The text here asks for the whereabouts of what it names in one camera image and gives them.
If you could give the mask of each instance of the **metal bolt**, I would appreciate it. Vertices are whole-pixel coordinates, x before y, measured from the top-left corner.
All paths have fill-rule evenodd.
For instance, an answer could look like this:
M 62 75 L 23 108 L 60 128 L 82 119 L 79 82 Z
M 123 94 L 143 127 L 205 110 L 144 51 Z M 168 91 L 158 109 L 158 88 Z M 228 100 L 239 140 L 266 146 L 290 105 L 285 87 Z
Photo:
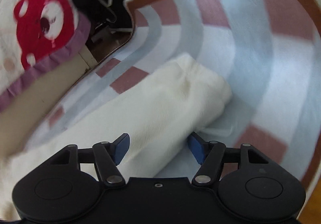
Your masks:
M 208 183 L 211 181 L 211 178 L 209 176 L 206 175 L 199 175 L 195 178 L 195 181 L 197 183 Z
M 110 184 L 117 184 L 123 181 L 123 178 L 118 175 L 112 175 L 107 178 L 107 182 Z

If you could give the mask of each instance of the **purple trim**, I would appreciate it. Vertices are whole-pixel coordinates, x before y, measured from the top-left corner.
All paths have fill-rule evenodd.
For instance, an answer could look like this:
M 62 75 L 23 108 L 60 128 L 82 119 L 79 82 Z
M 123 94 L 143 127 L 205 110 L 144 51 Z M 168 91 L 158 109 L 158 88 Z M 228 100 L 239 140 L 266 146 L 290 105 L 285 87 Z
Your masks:
M 90 22 L 84 14 L 80 12 L 78 14 L 78 26 L 69 42 L 26 70 L 0 95 L 0 112 L 7 108 L 13 99 L 27 89 L 36 79 L 73 58 L 85 45 L 90 32 Z

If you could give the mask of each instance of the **folded cloth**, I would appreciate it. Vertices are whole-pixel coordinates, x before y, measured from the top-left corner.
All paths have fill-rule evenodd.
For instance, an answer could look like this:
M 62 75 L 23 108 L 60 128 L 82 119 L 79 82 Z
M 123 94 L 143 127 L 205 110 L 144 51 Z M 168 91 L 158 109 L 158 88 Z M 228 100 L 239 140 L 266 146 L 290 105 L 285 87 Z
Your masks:
M 125 179 L 155 176 L 183 147 L 186 137 L 224 110 L 232 96 L 223 77 L 184 54 L 109 101 L 60 136 L 21 153 L 0 168 L 0 218 L 12 203 L 14 185 L 64 146 L 92 147 L 130 135 L 130 148 L 118 166 Z M 81 170 L 96 177 L 93 165 Z

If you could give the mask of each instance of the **red cartoon bear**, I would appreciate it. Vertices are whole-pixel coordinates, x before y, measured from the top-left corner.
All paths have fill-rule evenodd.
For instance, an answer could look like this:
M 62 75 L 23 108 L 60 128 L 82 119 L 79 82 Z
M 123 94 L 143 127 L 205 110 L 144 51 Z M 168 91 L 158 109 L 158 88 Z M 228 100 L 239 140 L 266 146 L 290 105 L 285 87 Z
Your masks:
M 58 3 L 63 12 L 62 27 L 55 37 L 48 36 L 48 32 L 56 18 L 44 15 L 44 9 L 50 2 Z M 33 55 L 37 62 L 63 47 L 73 36 L 73 10 L 67 0 L 20 0 L 13 14 L 17 21 L 17 39 L 22 49 L 21 63 L 24 69 L 30 67 L 28 56 Z

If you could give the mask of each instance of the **orange floor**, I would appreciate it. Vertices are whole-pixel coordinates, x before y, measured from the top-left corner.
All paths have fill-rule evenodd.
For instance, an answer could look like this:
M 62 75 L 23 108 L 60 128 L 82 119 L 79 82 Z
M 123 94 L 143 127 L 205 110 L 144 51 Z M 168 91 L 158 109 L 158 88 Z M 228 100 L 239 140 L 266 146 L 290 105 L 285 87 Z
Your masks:
M 302 224 L 321 224 L 321 179 L 299 217 Z

